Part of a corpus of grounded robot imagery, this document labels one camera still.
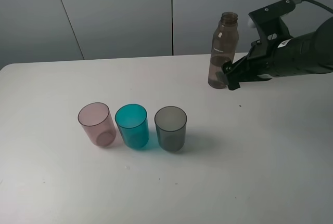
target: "table surface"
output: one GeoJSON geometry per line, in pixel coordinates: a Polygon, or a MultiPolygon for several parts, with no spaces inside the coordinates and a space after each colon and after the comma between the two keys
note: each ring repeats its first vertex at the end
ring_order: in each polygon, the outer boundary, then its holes
{"type": "Polygon", "coordinates": [[[332,223],[333,74],[207,84],[209,55],[12,64],[0,71],[0,223],[332,223]],[[90,143],[79,110],[138,103],[150,140],[90,143]],[[188,116],[177,154],[164,106],[188,116]]]}

